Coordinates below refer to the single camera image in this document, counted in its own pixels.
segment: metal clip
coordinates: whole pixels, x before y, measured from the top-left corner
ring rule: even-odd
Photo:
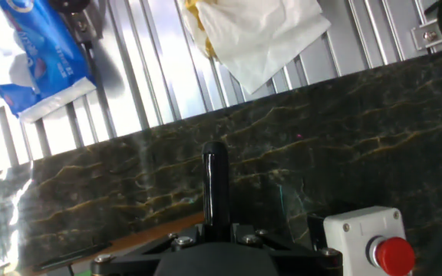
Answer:
[[[437,19],[411,30],[415,47],[418,50],[434,47],[442,44],[442,33]]]

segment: corrugated metal wall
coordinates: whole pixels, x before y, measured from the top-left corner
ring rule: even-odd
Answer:
[[[427,54],[415,50],[410,31],[433,1],[320,0],[331,28],[250,95],[195,48],[174,0],[95,0],[103,38],[88,58],[101,85],[32,124],[20,124],[0,100],[0,170]]]

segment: black lever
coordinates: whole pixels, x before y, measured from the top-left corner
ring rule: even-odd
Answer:
[[[228,150],[221,142],[203,147],[204,223],[206,242],[229,242]]]

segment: black handle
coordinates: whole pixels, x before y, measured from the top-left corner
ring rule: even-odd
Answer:
[[[65,14],[82,12],[88,7],[91,0],[49,0],[51,7]]]
[[[203,147],[204,224],[207,242],[228,242],[229,163],[228,150],[221,142],[208,142]]]

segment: white tissue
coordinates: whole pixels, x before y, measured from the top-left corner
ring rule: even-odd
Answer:
[[[219,61],[251,94],[330,27],[316,0],[217,0],[196,3],[204,32],[178,1],[197,47],[206,54],[209,37]]]

